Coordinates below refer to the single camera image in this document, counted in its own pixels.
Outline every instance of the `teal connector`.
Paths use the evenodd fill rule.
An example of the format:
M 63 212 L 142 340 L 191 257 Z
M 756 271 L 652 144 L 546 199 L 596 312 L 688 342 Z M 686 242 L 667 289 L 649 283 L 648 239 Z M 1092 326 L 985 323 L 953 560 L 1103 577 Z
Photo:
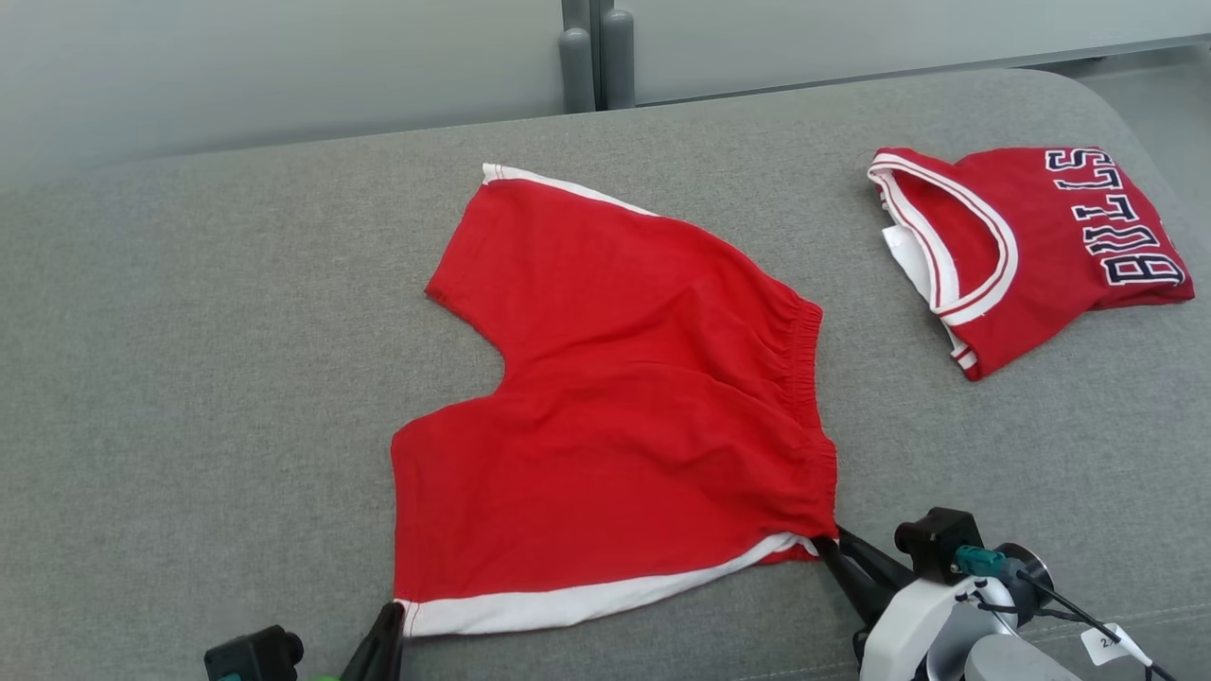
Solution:
M 954 565 L 959 572 L 971 577 L 1001 577 L 1009 559 L 1000 551 L 980 546 L 959 546 L 954 551 Z

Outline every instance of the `gray floor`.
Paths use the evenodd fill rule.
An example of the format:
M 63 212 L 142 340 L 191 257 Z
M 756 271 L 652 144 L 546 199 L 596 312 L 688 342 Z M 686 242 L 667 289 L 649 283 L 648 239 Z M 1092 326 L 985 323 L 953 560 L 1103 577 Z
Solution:
M 1201 45 L 1045 68 L 1085 84 L 1126 119 L 1211 248 L 1211 50 Z

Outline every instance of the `red shorts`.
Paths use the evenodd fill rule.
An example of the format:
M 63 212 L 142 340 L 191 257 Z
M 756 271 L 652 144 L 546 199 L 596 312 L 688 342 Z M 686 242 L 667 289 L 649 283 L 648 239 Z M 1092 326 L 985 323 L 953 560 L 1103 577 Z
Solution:
M 391 443 L 406 634 L 574 624 L 836 537 L 820 308 L 691 224 L 484 174 L 426 292 L 505 376 Z

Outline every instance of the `clothing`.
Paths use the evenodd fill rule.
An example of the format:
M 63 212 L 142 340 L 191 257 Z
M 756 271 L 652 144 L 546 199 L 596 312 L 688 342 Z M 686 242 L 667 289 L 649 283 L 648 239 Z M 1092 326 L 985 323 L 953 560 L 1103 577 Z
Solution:
M 993 149 L 954 165 L 879 149 L 893 256 L 978 380 L 1086 310 L 1194 297 L 1147 196 L 1097 148 Z
M 426 293 L 505 372 L 391 443 L 406 635 L 569 625 L 836 538 L 821 309 L 728 244 L 486 165 Z

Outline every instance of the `gray cushion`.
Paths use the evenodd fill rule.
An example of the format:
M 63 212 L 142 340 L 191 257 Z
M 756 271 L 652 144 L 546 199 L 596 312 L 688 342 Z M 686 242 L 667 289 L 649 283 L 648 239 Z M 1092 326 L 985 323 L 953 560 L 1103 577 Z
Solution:
M 1211 286 L 1124 122 L 1033 71 L 197 155 L 0 198 L 0 677 L 203 679 L 203 649 L 271 623 L 303 636 L 304 677 L 340 671 L 391 595 L 391 435 L 500 377 L 421 294 L 484 160 L 699 224 L 823 305 L 842 523 L 894 551 L 899 522 L 972 510 L 1201 677 L 1205 301 L 1085 315 L 972 384 L 879 236 L 876 148 L 1018 144 L 1107 148 Z M 564 630 L 418 641 L 406 677 L 854 679 L 856 628 L 823 566 L 756 567 Z M 1031 637 L 1087 673 L 1080 630 Z

